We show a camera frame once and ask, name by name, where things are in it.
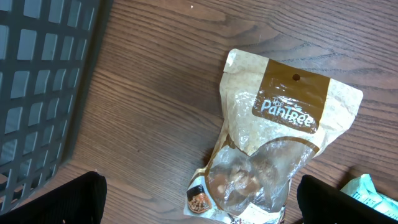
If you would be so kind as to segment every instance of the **food package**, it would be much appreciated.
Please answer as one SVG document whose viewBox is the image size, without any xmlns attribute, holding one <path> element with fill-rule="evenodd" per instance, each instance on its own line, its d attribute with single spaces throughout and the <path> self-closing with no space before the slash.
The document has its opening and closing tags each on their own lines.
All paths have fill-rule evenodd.
<svg viewBox="0 0 398 224">
<path fill-rule="evenodd" d="M 184 214 L 280 223 L 290 179 L 353 123 L 363 93 L 328 77 L 232 50 L 220 83 L 224 124 L 197 169 Z"/>
<path fill-rule="evenodd" d="M 378 193 L 369 174 L 351 180 L 341 191 L 398 221 L 398 202 Z"/>
</svg>

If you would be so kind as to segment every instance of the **resealable bag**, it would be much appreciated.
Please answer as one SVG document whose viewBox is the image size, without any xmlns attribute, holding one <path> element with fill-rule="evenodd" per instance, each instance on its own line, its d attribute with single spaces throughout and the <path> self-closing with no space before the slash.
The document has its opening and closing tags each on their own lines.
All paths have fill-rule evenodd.
<svg viewBox="0 0 398 224">
<path fill-rule="evenodd" d="M 184 214 L 280 223 L 290 179 L 353 123 L 363 93 L 328 77 L 232 50 L 220 83 L 224 124 Z"/>
</svg>

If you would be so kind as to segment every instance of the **wooden surface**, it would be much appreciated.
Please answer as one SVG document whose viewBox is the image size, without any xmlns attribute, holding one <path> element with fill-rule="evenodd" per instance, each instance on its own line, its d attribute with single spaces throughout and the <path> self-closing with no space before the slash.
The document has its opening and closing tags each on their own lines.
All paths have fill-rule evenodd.
<svg viewBox="0 0 398 224">
<path fill-rule="evenodd" d="M 364 92 L 351 129 L 294 177 L 286 223 L 301 223 L 304 174 L 340 188 L 369 173 L 397 200 L 397 11 L 395 0 L 115 0 L 73 162 L 42 192 L 97 170 L 103 223 L 215 223 L 182 208 L 223 123 L 218 85 L 237 48 Z"/>
</svg>

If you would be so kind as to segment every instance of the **gray plastic basket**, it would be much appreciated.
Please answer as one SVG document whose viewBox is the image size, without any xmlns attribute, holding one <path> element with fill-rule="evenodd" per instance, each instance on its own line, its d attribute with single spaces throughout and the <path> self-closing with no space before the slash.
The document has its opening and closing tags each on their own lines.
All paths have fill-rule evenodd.
<svg viewBox="0 0 398 224">
<path fill-rule="evenodd" d="M 111 3 L 0 0 L 0 214 L 71 158 Z"/>
</svg>

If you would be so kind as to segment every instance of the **brown wood grain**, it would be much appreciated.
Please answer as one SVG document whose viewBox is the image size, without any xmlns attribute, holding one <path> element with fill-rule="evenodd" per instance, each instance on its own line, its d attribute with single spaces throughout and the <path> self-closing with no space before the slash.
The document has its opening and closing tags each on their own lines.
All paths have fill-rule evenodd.
<svg viewBox="0 0 398 224">
<path fill-rule="evenodd" d="M 109 180 L 103 223 L 212 223 L 182 208 L 221 129 L 218 86 L 237 48 L 364 92 L 351 129 L 294 177 L 286 223 L 302 217 L 304 174 L 340 188 L 369 173 L 397 200 L 397 11 L 395 0 L 115 0 L 74 161 L 48 189 L 96 169 Z"/>
</svg>

